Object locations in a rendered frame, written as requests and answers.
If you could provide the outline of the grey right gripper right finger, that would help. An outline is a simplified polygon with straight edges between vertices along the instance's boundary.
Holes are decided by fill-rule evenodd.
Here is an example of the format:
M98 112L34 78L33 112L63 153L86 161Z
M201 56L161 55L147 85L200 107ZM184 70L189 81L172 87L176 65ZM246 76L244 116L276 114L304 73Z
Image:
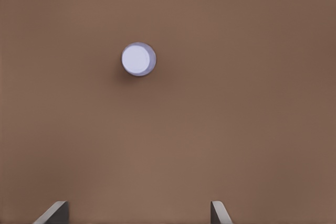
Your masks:
M233 224L221 201L211 201L211 224Z

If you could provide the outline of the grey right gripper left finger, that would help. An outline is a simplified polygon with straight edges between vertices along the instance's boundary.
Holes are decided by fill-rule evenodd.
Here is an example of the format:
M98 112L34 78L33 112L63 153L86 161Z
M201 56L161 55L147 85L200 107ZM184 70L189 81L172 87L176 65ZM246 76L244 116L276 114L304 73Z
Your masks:
M69 202L55 202L32 224L69 224Z

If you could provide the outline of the pale lilac round cup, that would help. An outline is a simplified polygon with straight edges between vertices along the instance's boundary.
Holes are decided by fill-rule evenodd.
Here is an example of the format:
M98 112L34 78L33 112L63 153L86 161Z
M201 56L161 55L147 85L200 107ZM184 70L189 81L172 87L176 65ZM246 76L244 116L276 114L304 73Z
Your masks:
M156 53L153 48L143 42L127 45L121 54L124 70L136 77L143 77L153 71L156 65Z

